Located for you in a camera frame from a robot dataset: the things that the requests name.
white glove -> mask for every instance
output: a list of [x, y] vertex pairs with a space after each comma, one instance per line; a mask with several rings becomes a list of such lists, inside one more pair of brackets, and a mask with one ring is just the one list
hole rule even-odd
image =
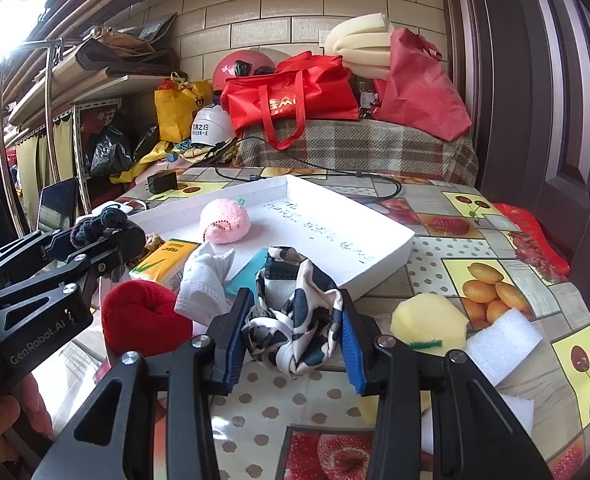
[[194, 250], [184, 266], [175, 312], [205, 326], [215, 316], [230, 312], [223, 283], [234, 259], [235, 249], [215, 256], [209, 242]]

pink plush ball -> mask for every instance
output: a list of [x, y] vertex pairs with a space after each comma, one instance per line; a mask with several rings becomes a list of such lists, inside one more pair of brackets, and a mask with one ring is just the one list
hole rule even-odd
[[213, 244], [236, 242], [248, 234], [251, 221], [246, 208], [228, 198], [217, 198], [201, 211], [203, 241]]

plaid cushion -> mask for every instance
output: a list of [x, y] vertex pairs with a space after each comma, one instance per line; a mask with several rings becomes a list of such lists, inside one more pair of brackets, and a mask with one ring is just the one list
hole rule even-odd
[[[275, 121], [278, 139], [295, 130], [295, 121]], [[249, 126], [245, 136], [265, 139], [261, 124]], [[259, 140], [238, 146], [236, 166], [292, 168], [295, 161]], [[478, 161], [469, 136], [452, 142], [407, 126], [382, 121], [306, 121], [306, 133], [288, 152], [318, 166], [371, 173], [412, 173], [424, 178], [475, 185]]]

black charger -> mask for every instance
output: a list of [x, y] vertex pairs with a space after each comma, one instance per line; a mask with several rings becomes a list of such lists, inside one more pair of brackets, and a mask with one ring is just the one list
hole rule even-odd
[[153, 194], [163, 193], [169, 189], [178, 189], [177, 174], [173, 170], [163, 170], [148, 177], [148, 190]]

yellow sponge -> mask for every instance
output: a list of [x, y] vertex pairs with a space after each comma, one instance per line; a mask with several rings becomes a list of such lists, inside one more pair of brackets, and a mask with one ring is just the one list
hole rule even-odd
[[419, 352], [446, 355], [466, 346], [468, 318], [438, 294], [418, 294], [393, 312], [390, 332]]
[[[375, 425], [377, 421], [377, 407], [379, 406], [379, 396], [373, 395], [369, 397], [360, 397], [360, 413], [361, 418], [364, 419], [366, 424]], [[420, 410], [425, 412], [430, 408], [430, 392], [427, 391], [420, 391], [419, 392], [419, 403], [420, 403]]]

